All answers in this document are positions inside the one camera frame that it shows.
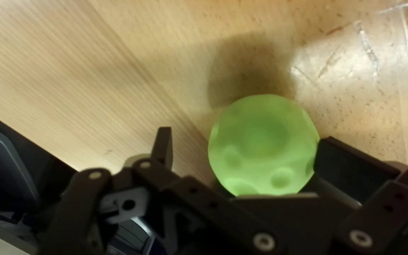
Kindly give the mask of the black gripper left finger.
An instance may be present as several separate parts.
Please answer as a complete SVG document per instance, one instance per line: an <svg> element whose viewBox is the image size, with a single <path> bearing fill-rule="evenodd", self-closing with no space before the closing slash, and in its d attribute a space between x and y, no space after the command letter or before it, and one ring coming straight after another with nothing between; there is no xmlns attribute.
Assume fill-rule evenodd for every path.
<svg viewBox="0 0 408 255"><path fill-rule="evenodd" d="M37 255L107 255L119 224L139 219L151 192L136 172L155 166L172 169L173 135L159 128L152 153L112 176L107 169L77 173L56 206Z"/></svg>

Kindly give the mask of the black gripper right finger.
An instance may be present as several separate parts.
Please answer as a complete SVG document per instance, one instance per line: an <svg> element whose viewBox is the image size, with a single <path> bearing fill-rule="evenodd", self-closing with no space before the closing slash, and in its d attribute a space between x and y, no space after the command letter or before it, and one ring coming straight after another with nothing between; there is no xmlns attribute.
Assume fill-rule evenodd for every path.
<svg viewBox="0 0 408 255"><path fill-rule="evenodd" d="M349 255L408 255L408 168L401 170L336 138L319 142L319 178L360 203L336 231Z"/></svg>

